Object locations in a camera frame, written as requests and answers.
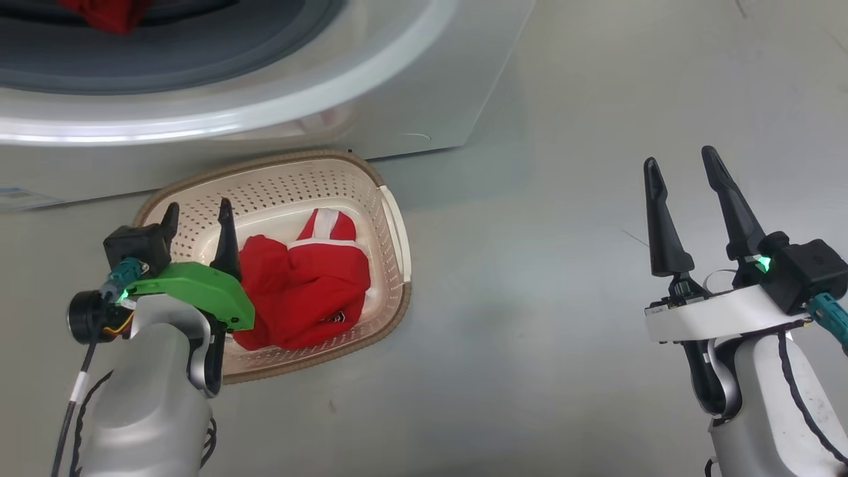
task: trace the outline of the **brown basket rim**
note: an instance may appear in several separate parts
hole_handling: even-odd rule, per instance
[[[371,164],[368,164],[355,154],[334,150],[314,150],[289,154],[277,154],[261,159],[245,161],[243,163],[235,164],[233,166],[221,167],[211,172],[197,174],[196,176],[189,177],[188,179],[175,182],[169,186],[161,188],[159,191],[153,194],[150,199],[148,199],[148,201],[145,202],[144,205],[142,205],[142,207],[138,210],[138,213],[136,213],[136,217],[133,220],[133,226],[140,227],[141,225],[143,225],[144,222],[150,216],[150,212],[152,212],[153,209],[157,205],[159,205],[159,203],[161,203],[163,199],[173,194],[203,184],[205,182],[213,181],[222,177],[231,176],[240,172],[261,169],[267,166],[279,166],[281,164],[293,164],[296,162],[305,162],[308,160],[324,159],[334,159],[348,162],[349,164],[359,167],[363,172],[368,174],[371,180],[373,180],[378,187],[382,187],[383,185],[385,185],[385,182],[382,180],[382,177],[380,177],[380,174],[377,172],[377,170],[374,169]],[[224,384],[247,383],[248,381],[272,378],[281,374],[293,373],[301,369],[311,368],[313,366],[332,361],[339,357],[346,356],[354,351],[358,351],[375,344],[377,341],[386,338],[394,331],[395,328],[398,327],[400,322],[403,321],[404,315],[410,307],[410,298],[412,296],[412,283],[404,283],[402,287],[403,292],[400,297],[400,305],[398,306],[398,310],[394,313],[392,319],[389,320],[385,326],[383,326],[379,331],[372,334],[371,336],[368,336],[367,338],[364,338],[362,340],[357,340],[352,343],[340,346],[332,351],[328,351],[327,353],[323,353],[312,358],[306,358],[302,361],[280,364],[272,368],[260,369],[257,371],[245,371],[243,373],[228,374],[224,376]]]

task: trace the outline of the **black cable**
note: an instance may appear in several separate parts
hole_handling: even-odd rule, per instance
[[[92,358],[94,357],[94,348],[96,345],[96,341],[92,341],[92,343],[88,345],[86,357],[82,360],[80,374],[76,377],[76,383],[74,384],[74,392],[70,395],[68,409],[64,412],[64,419],[62,420],[62,429],[59,431],[59,443],[56,445],[56,454],[53,457],[53,470],[50,472],[51,477],[59,477],[59,468],[62,466],[62,454],[64,453],[64,443],[68,440],[70,420],[74,417],[74,410],[76,409],[77,399],[79,398],[79,396],[77,396],[76,394],[84,390],[86,387],[85,381],[87,381],[88,377],[88,368],[92,364]]]
[[[778,354],[780,355],[781,368],[784,370],[784,378],[789,384],[789,392],[792,394],[792,401],[795,401],[795,406],[798,407],[798,410],[801,411],[801,414],[804,416],[806,427],[810,428],[810,431],[818,438],[818,441],[822,443],[822,447],[833,454],[833,456],[836,457],[836,460],[840,461],[845,466],[848,466],[848,458],[846,458],[839,449],[830,443],[828,437],[824,435],[821,429],[819,429],[815,419],[812,418],[810,411],[807,410],[804,405],[804,400],[801,398],[801,392],[798,391],[798,384],[795,382],[795,376],[792,374],[792,363],[789,362],[789,352],[786,350],[785,332],[778,333]]]
[[[208,430],[207,434],[209,434],[209,440],[204,444],[204,448],[209,446],[209,450],[206,451],[203,458],[200,459],[200,468],[202,469],[204,465],[206,465],[206,461],[212,457],[212,452],[215,451],[215,445],[218,444],[218,423],[215,422],[215,418],[210,420],[212,423],[212,430]]]
[[[80,463],[80,447],[82,446],[82,418],[86,415],[86,409],[88,407],[88,402],[94,396],[94,393],[100,389],[100,386],[103,385],[109,378],[112,377],[112,373],[114,370],[109,371],[103,376],[97,383],[92,386],[92,388],[86,394],[86,399],[82,401],[82,405],[80,406],[80,411],[76,415],[76,429],[74,432],[74,453],[70,458],[70,477],[75,477],[79,475],[81,469],[77,469],[77,464]]]

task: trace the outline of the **green light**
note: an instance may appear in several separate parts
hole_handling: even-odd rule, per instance
[[[762,265],[762,270],[765,273],[768,273],[768,267],[769,267],[769,265],[771,265],[772,259],[768,258],[767,256],[761,256],[760,259],[759,259],[759,262],[760,262],[760,265]]]

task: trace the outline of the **white basket handle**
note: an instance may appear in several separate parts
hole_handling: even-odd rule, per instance
[[[381,186],[382,208],[386,211],[389,232],[392,234],[392,245],[398,257],[400,274],[404,277],[404,283],[408,283],[412,276],[412,255],[410,255],[410,239],[406,235],[404,218],[400,215],[398,202],[394,199],[392,191],[388,187]]]

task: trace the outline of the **green bracket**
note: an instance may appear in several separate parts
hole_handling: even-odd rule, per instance
[[[254,327],[254,305],[238,280],[196,261],[171,263],[158,277],[139,280],[126,291],[129,295],[168,294],[212,314],[233,330]]]

